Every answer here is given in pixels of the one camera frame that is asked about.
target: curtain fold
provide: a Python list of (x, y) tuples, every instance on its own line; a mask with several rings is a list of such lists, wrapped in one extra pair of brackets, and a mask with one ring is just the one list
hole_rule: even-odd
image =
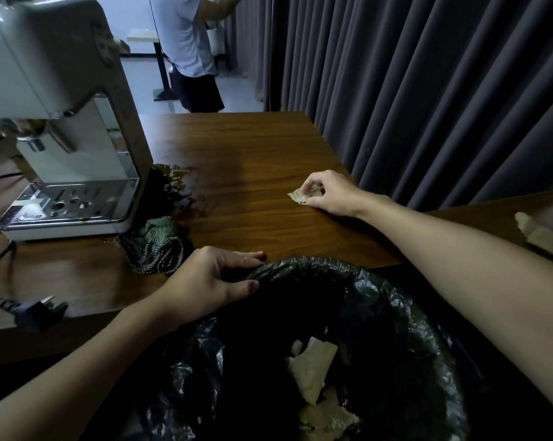
[(265, 109), (304, 111), (362, 188), (418, 210), (553, 189), (553, 0), (243, 0), (236, 17)]

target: person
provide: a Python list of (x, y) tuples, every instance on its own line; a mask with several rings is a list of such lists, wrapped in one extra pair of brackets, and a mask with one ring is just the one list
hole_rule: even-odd
[[(552, 262), (359, 190), (333, 171), (311, 174), (303, 189), (309, 192), (314, 184), (325, 194), (309, 198), (309, 206), (359, 218), (381, 231), (553, 404)], [(226, 283), (221, 272), (259, 266), (262, 256), (213, 247), (195, 251), (161, 289), (0, 401), (0, 441), (80, 437), (123, 371), (157, 337), (255, 292), (257, 281)]]
[(173, 66), (172, 89), (191, 113), (224, 108), (205, 22), (226, 19), (240, 1), (149, 0), (160, 45)]

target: wet rag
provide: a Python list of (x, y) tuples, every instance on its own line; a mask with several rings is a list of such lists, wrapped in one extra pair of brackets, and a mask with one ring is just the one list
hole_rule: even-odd
[(141, 228), (120, 235), (115, 243), (138, 274), (172, 274), (192, 251), (184, 232), (170, 216), (148, 220)]

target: wood grain surface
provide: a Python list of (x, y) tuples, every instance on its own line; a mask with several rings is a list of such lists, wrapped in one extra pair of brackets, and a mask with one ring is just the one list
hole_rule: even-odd
[[(336, 155), (301, 113), (222, 113), (142, 116), (157, 164), (177, 164), (173, 183), (181, 201), (177, 219), (195, 247), (263, 250), (268, 260), (292, 255), (333, 257), (366, 267), (400, 262), (375, 230), (337, 219), (287, 196), (314, 171), (347, 175)], [(10, 162), (0, 173), (14, 171)], [(24, 181), (0, 181), (0, 215)], [(553, 203), (553, 193), (435, 212), (524, 244), (513, 215)], [(121, 308), (151, 294), (161, 274), (130, 271), (113, 237), (85, 237), (20, 244), (0, 262), (0, 295), (20, 302), (56, 296), (70, 304), (67, 321), (45, 334), (13, 328), (0, 311), (0, 363), (78, 347)], [(0, 235), (0, 251), (5, 240)]]

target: trash bin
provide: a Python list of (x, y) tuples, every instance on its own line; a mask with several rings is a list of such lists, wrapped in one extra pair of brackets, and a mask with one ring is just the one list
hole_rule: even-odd
[(348, 439), (467, 438), (455, 360), (400, 288), (322, 258), (228, 274), (260, 289), (161, 343), (138, 406), (151, 439), (298, 439), (305, 402), (285, 359), (312, 336), (339, 346), (326, 383), (361, 419)]

